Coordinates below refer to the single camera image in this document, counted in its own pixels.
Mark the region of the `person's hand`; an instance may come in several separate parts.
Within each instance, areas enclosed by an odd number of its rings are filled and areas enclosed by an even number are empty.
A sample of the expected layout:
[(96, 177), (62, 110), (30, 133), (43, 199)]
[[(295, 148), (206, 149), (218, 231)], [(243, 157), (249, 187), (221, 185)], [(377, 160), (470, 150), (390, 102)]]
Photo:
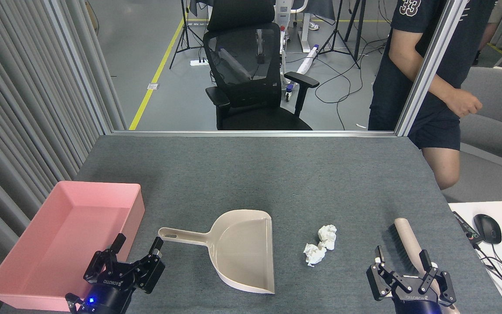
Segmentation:
[(483, 108), (482, 102), (476, 96), (460, 88), (454, 88), (445, 103), (460, 118), (476, 114)]

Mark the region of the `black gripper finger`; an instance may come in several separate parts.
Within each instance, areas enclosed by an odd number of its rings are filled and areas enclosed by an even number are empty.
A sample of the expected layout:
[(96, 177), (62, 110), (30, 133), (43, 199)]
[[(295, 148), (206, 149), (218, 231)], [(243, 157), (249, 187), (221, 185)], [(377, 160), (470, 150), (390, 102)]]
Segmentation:
[(413, 288), (407, 283), (406, 278), (385, 266), (382, 247), (375, 249), (375, 262), (366, 271), (369, 286), (374, 300), (381, 301), (385, 297), (392, 297), (393, 291), (400, 290), (404, 294), (413, 292)]
[(454, 304), (454, 302), (456, 302), (456, 296), (452, 286), (450, 273), (439, 271), (437, 266), (433, 266), (427, 250), (421, 250), (419, 257), (424, 273), (422, 273), (422, 284), (419, 286), (417, 291), (422, 295), (427, 294), (430, 290), (430, 285), (434, 282), (434, 280), (436, 280), (439, 290), (436, 294), (438, 294), (440, 304)]
[(151, 249), (148, 255), (129, 264), (124, 272), (124, 282), (151, 294), (164, 270), (159, 249)]
[(117, 254), (120, 252), (126, 237), (118, 234), (110, 248), (96, 251), (86, 268), (83, 279), (89, 283), (95, 283), (103, 270), (113, 272), (114, 263), (117, 262)]

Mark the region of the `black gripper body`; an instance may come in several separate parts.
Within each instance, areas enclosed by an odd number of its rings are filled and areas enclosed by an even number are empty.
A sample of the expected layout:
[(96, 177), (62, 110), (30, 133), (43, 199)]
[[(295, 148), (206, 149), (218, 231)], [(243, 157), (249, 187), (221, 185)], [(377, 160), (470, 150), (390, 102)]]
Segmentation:
[(117, 274), (100, 274), (82, 305), (80, 314), (124, 314), (136, 289), (133, 274), (118, 276)]
[(424, 294), (418, 290), (408, 291), (397, 288), (392, 291), (392, 301), (396, 314), (442, 314), (438, 295), (432, 288)]

